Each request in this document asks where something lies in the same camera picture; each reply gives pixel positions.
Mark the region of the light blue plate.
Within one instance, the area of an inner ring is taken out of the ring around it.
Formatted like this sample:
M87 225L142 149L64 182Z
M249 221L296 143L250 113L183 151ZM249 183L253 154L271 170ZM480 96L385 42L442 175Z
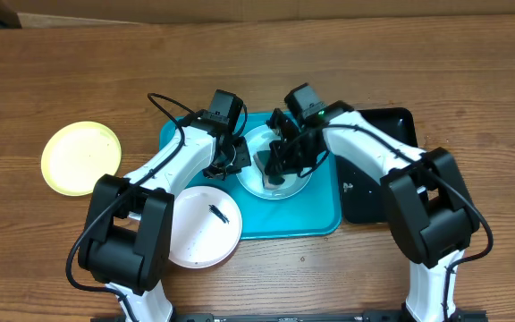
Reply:
M244 167L237 177L248 192L262 199L286 199L305 188L310 180L310 175L299 178L296 174L285 174L281 186L273 190L267 189L263 184L263 173L256 165L254 156L260 151L269 150L269 143L279 140L279 137L266 125L260 125L245 134L244 138L247 141L249 155L252 157L251 166Z

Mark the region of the white plate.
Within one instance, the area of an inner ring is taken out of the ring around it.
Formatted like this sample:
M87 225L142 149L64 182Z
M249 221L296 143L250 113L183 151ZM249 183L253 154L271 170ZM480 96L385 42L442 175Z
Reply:
M228 258L241 238L241 211L224 191L209 186L182 191L174 203L169 259L206 268Z

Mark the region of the yellow plate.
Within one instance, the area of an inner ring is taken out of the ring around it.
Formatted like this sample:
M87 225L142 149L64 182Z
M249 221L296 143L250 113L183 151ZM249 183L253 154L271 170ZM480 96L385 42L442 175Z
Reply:
M90 194L98 179L116 174L122 161L120 141L101 123L71 123L46 143L41 173L46 184L66 196Z

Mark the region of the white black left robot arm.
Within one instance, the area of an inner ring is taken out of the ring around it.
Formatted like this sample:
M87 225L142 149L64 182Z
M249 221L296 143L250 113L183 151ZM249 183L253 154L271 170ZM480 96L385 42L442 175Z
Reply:
M152 159L124 177L103 175L92 193L84 230L73 244L65 273L74 263L97 280L91 292L114 295L121 321L169 321L162 274L171 247L176 195L205 171L223 179L251 164L245 139L234 123L187 116Z

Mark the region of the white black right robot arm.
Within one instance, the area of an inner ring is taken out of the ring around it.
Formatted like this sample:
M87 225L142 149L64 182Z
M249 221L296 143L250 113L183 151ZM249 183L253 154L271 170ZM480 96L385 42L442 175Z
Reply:
M481 219L452 154L425 152L369 123L352 106L337 101L275 109L266 121L277 135L264 173L305 175L318 156L347 159L377 182L393 239L409 260L409 321L455 321L453 301L458 266Z

